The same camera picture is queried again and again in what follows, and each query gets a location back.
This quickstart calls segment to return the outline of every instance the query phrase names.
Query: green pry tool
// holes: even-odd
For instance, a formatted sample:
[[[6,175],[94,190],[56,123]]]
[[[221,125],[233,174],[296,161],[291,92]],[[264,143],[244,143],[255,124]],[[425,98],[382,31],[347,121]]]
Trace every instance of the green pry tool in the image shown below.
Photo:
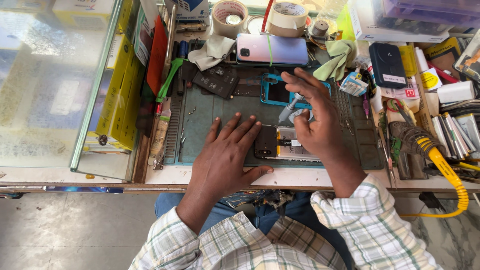
[[[168,76],[167,76],[167,79],[165,80],[165,83],[162,85],[162,88],[160,89],[160,91],[158,92],[158,94],[156,96],[156,100],[155,100],[156,102],[162,102],[163,101],[163,98],[167,94],[168,86],[170,86],[170,83],[172,82],[173,75],[175,75],[178,68],[182,66],[183,60],[186,60],[186,59],[175,58],[174,60],[172,60],[171,67],[170,67],[170,72],[168,73]]]

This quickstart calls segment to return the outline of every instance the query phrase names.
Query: green rubber band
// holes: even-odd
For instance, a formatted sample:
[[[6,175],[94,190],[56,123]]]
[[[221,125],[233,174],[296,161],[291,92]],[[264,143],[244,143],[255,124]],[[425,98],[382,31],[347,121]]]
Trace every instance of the green rubber band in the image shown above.
[[[270,46],[270,35],[267,35],[267,40],[268,40],[268,51],[270,52],[270,67],[272,66],[273,63],[273,57],[272,57],[272,47]]]

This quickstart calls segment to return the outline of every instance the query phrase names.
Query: smartphone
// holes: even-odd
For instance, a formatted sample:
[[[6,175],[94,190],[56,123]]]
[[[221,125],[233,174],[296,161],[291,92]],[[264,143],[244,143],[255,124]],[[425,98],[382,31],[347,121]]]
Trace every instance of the smartphone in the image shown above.
[[[322,82],[331,93],[331,87],[328,83]],[[262,76],[262,88],[260,90],[260,101],[266,104],[286,106],[295,97],[292,92],[285,89],[286,82],[280,75],[265,73]],[[306,100],[302,99],[295,104],[299,109],[311,109],[312,106]]]
[[[275,160],[298,160],[320,162],[297,140],[294,127],[262,125],[255,139],[255,157]]]
[[[237,58],[241,61],[270,62],[270,48],[273,63],[308,64],[307,42],[303,38],[277,37],[267,35],[238,34]]]

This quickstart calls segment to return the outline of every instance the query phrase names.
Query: tape roll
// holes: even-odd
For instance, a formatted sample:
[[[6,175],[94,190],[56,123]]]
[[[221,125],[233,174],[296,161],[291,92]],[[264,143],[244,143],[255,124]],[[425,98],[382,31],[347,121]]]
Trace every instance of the tape roll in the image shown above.
[[[305,29],[308,10],[290,2],[275,3],[268,15],[267,30],[280,37],[300,37]]]
[[[229,25],[226,19],[230,15],[239,16],[242,21],[236,25]],[[217,35],[236,39],[237,34],[247,32],[248,10],[245,5],[235,0],[217,2],[212,8],[213,32]]]

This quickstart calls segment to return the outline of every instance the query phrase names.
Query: phone camera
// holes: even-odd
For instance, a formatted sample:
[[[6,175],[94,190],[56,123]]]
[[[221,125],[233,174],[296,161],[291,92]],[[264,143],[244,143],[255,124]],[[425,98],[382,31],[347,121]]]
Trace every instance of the phone camera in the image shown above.
[[[240,55],[241,56],[250,56],[250,50],[246,49],[246,48],[240,49]]]

